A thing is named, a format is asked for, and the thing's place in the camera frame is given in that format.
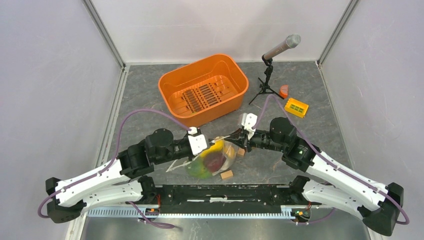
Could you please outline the yellow toy lemon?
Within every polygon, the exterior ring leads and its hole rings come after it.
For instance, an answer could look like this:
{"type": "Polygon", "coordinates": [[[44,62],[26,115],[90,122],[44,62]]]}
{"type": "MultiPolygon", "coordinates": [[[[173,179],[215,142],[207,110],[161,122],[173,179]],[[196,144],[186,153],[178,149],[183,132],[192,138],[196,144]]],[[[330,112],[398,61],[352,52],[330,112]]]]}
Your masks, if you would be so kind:
{"type": "Polygon", "coordinates": [[[236,149],[232,145],[226,145],[224,147],[224,154],[227,159],[234,159],[236,157],[236,149]]]}

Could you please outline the green toy lettuce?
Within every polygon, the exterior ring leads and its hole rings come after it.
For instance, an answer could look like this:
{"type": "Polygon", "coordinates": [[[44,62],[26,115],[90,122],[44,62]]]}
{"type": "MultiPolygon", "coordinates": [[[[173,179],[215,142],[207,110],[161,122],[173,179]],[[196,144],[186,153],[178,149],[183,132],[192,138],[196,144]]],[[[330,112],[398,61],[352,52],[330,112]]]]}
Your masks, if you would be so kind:
{"type": "Polygon", "coordinates": [[[212,176],[212,173],[204,166],[202,158],[197,158],[185,167],[186,172],[195,178],[206,179],[212,176]]]}

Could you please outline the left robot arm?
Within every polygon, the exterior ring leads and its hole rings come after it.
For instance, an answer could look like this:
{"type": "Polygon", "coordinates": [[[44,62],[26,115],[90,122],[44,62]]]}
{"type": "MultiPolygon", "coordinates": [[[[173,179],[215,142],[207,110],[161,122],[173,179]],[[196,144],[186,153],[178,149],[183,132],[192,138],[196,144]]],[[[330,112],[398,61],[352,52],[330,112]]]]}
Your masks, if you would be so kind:
{"type": "Polygon", "coordinates": [[[191,160],[215,143],[195,127],[181,139],[174,139],[170,130],[159,128],[100,167],[67,180],[47,179],[45,188],[51,201],[46,205],[46,216],[59,224],[104,205],[138,201],[151,204],[158,192],[152,177],[147,175],[156,165],[191,160]]]}

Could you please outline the dark red toy onion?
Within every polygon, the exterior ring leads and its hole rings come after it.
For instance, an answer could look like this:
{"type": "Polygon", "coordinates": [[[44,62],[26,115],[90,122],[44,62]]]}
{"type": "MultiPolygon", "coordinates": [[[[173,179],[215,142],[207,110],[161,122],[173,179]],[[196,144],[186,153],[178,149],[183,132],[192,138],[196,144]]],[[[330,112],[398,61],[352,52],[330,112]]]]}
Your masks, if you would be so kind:
{"type": "Polygon", "coordinates": [[[203,158],[203,165],[209,172],[214,173],[221,169],[226,159],[221,152],[214,152],[203,158]]]}

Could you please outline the polka dot zip top bag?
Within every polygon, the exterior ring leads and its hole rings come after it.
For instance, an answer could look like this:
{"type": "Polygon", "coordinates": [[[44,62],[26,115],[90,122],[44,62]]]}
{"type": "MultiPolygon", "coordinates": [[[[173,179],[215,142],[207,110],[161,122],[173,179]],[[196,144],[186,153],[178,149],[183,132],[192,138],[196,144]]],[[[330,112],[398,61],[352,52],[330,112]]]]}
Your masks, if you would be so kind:
{"type": "Polygon", "coordinates": [[[215,137],[212,143],[210,148],[193,159],[174,160],[166,172],[185,172],[189,176],[206,179],[228,171],[235,162],[240,148],[223,136],[215,137]]]}

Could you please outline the orange plastic basket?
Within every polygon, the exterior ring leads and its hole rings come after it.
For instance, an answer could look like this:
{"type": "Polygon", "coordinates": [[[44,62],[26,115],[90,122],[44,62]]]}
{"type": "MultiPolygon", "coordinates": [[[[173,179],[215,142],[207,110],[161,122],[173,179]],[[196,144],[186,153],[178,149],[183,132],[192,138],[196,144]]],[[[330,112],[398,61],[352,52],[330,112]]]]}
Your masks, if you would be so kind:
{"type": "Polygon", "coordinates": [[[249,80],[226,54],[214,54],[165,73],[158,89],[170,113],[187,127],[200,127],[243,102],[249,80]]]}

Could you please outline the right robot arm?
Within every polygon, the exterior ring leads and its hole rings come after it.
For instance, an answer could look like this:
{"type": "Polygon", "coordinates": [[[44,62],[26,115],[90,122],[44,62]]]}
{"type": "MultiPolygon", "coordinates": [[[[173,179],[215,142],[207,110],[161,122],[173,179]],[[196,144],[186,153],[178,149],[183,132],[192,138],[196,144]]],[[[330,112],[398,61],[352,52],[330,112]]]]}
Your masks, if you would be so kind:
{"type": "Polygon", "coordinates": [[[328,183],[297,176],[288,191],[293,203],[324,204],[357,217],[378,234],[387,237],[393,234],[403,206],[402,186],[372,180],[339,163],[299,137],[296,127],[286,117],[274,118],[269,130],[254,129],[257,121],[256,115],[245,114],[240,128],[227,140],[246,152],[253,148],[281,152],[281,159],[287,166],[328,183]]]}

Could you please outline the yellow toy mango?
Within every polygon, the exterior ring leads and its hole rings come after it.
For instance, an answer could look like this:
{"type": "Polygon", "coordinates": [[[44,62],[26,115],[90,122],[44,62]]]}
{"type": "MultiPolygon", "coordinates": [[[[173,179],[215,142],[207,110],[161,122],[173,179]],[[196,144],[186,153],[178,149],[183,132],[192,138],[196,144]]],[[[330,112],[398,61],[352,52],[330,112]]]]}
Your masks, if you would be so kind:
{"type": "Polygon", "coordinates": [[[217,153],[217,152],[221,153],[223,151],[223,148],[224,148],[224,145],[225,145],[224,142],[225,141],[222,140],[222,139],[221,140],[216,140],[215,143],[210,146],[210,148],[202,151],[199,154],[199,157],[200,158],[205,158],[206,156],[208,156],[211,153],[217,153]]]}

